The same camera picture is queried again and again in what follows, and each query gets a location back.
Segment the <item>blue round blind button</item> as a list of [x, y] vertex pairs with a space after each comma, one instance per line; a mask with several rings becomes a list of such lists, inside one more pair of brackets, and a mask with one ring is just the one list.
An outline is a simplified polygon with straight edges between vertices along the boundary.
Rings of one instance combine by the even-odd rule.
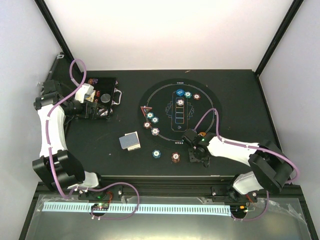
[[176, 97], [183, 98], [185, 96], [185, 91], [183, 89], [177, 89], [175, 95]]

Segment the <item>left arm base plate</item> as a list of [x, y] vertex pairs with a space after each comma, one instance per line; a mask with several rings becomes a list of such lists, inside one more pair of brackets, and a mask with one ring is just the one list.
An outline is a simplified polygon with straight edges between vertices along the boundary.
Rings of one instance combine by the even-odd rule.
[[123, 186], [122, 185], [116, 185], [112, 186], [106, 190], [103, 191], [83, 191], [83, 193], [78, 194], [78, 199], [83, 201], [103, 201], [107, 202], [109, 200], [111, 201], [119, 201], [122, 197], [123, 192]]

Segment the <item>purple chip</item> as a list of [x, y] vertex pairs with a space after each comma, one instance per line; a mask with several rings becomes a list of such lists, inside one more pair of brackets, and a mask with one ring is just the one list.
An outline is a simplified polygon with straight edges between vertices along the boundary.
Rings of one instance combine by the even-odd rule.
[[157, 136], [160, 133], [160, 130], [158, 128], [153, 128], [151, 130], [151, 133], [152, 133], [153, 136]]

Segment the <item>red-brown poker chip stack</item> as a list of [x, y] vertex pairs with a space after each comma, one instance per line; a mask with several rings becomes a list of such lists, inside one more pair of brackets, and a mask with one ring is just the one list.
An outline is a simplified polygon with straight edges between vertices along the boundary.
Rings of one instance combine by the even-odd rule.
[[178, 163], [180, 161], [180, 154], [178, 152], [174, 152], [172, 155], [171, 155], [171, 160], [174, 162], [174, 163]]

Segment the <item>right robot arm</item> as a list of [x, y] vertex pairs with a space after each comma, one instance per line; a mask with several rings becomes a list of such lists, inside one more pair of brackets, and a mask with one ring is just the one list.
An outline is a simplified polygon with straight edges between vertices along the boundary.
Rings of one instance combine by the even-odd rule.
[[235, 175], [226, 188], [232, 202], [260, 190], [278, 194], [294, 171], [283, 152], [269, 140], [245, 143], [211, 132], [202, 136], [192, 129], [183, 134], [182, 140], [188, 146], [191, 162], [208, 163], [211, 157], [222, 157], [250, 167], [251, 171]]

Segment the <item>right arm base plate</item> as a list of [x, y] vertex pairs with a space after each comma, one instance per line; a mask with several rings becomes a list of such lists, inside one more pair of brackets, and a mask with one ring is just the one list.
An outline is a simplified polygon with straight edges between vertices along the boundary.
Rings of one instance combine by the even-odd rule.
[[225, 185], [213, 185], [210, 190], [214, 202], [256, 203], [258, 201], [257, 197], [253, 196], [251, 193], [240, 194], [233, 188], [229, 188]]

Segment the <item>purple chip mat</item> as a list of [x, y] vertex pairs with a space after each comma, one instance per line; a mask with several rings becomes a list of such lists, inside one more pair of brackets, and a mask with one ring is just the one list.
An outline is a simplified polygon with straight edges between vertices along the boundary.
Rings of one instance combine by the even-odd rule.
[[178, 99], [177, 102], [176, 102], [176, 104], [177, 104], [178, 106], [183, 106], [183, 105], [184, 105], [184, 100], [183, 100], [183, 99]]

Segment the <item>red poker chip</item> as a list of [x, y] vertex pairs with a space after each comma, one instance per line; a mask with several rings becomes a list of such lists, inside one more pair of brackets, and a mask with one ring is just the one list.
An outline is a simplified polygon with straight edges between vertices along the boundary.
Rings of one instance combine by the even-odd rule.
[[146, 129], [148, 129], [150, 126], [151, 126], [151, 124], [149, 122], [145, 122], [143, 124], [143, 127], [146, 128]]

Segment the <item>deck of playing cards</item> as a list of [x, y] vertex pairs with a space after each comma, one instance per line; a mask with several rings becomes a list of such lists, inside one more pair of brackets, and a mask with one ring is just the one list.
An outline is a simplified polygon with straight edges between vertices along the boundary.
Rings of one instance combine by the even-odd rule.
[[125, 133], [119, 138], [120, 146], [123, 150], [133, 151], [141, 148], [138, 132]]

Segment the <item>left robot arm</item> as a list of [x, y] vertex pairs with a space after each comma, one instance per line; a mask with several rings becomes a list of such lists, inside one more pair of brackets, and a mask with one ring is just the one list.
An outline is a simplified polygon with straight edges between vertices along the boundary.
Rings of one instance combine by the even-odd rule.
[[32, 168], [51, 191], [89, 189], [95, 199], [101, 200], [108, 188], [99, 182], [97, 173], [85, 171], [68, 150], [64, 125], [67, 117], [88, 118], [90, 114], [105, 117], [108, 109], [94, 99], [93, 85], [84, 83], [75, 90], [75, 94], [65, 99], [60, 82], [48, 80], [43, 84], [41, 95], [33, 103], [41, 123], [41, 150]]

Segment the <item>red triangular all-in button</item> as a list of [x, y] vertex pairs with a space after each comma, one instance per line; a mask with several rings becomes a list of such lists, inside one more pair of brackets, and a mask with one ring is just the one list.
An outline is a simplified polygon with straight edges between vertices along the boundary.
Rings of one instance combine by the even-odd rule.
[[146, 116], [147, 113], [149, 113], [149, 112], [152, 110], [152, 107], [149, 107], [149, 106], [141, 106], [140, 109], [141, 109], [143, 115]]

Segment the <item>teal poker chip stack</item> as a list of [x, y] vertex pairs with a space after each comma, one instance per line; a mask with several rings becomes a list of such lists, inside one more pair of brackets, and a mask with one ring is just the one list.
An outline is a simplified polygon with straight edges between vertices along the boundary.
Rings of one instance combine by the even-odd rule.
[[153, 152], [152, 152], [152, 156], [155, 158], [155, 159], [158, 159], [161, 157], [161, 151], [158, 150], [158, 149], [155, 149]]

